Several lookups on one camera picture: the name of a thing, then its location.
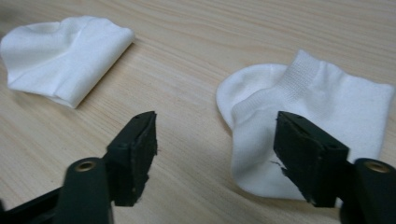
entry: wood grain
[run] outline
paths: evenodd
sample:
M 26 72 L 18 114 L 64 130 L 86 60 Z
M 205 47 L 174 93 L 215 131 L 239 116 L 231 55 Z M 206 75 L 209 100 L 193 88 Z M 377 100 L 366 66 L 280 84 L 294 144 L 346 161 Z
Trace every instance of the wood grain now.
M 351 75 L 396 84 L 396 2 L 388 0 L 0 1 L 0 36 L 17 26 L 105 17 L 136 41 L 78 109 L 7 88 L 0 64 L 0 197 L 12 208 L 62 185 L 66 167 L 105 153 L 134 115 L 155 110 L 159 155 L 141 202 L 116 223 L 339 223 L 337 209 L 259 198 L 230 173 L 232 134 L 217 86 L 298 49 Z M 396 166 L 396 110 L 381 160 Z

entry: sock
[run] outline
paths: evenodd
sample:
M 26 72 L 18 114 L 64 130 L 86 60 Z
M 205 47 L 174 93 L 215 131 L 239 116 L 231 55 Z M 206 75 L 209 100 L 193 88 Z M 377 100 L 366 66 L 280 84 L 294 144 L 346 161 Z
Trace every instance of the sock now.
M 75 108 L 133 39 L 132 30 L 90 16 L 17 27 L 0 45 L 8 87 Z
M 302 50 L 290 66 L 259 64 L 232 74 L 219 85 L 217 103 L 233 131 L 234 181 L 259 196 L 303 199 L 273 151 L 279 110 L 347 145 L 349 161 L 377 159 L 393 93 L 393 86 L 353 77 Z

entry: table surface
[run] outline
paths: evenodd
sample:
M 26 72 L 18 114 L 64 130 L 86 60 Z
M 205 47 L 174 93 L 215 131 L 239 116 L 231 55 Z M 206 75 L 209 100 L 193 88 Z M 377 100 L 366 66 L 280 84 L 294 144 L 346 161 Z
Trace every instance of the table surface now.
M 132 116 L 155 110 L 159 155 L 140 202 L 114 207 L 116 223 L 339 223 L 335 208 L 260 198 L 235 185 L 232 133 L 216 89 L 246 66 L 288 64 L 298 49 L 395 85 L 395 1 L 8 0 L 0 1 L 0 36 L 81 15 L 129 27 L 136 41 L 77 109 L 9 90 L 0 64 L 0 196 L 7 209 L 60 187 L 69 164 L 102 157 Z M 380 159 L 393 166 L 395 119 L 392 103 Z

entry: wooden table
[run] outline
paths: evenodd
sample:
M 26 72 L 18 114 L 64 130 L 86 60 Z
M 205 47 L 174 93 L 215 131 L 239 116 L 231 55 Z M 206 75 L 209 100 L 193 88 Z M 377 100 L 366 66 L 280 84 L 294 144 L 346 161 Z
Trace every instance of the wooden table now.
M 0 65 L 0 197 L 10 209 L 63 183 L 72 162 L 102 157 L 134 115 L 155 110 L 159 155 L 141 201 L 116 223 L 339 223 L 337 209 L 266 199 L 238 188 L 232 133 L 217 86 L 254 63 L 292 61 L 298 49 L 347 73 L 396 84 L 396 3 L 389 0 L 167 0 L 0 2 L 0 36 L 67 17 L 105 17 L 136 41 L 77 109 L 11 91 Z M 396 165 L 392 104 L 381 160 Z

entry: white sock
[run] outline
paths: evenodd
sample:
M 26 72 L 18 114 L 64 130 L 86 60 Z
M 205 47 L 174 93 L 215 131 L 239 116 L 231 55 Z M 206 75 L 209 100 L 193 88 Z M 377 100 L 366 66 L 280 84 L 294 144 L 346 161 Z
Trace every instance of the white sock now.
M 132 30 L 89 16 L 17 27 L 0 46 L 8 87 L 75 108 L 133 39 Z
M 232 74 L 219 85 L 217 103 L 233 131 L 236 184 L 263 197 L 303 198 L 273 151 L 279 110 L 306 117 L 347 145 L 349 161 L 377 159 L 393 93 L 304 51 L 289 67 L 260 64 Z

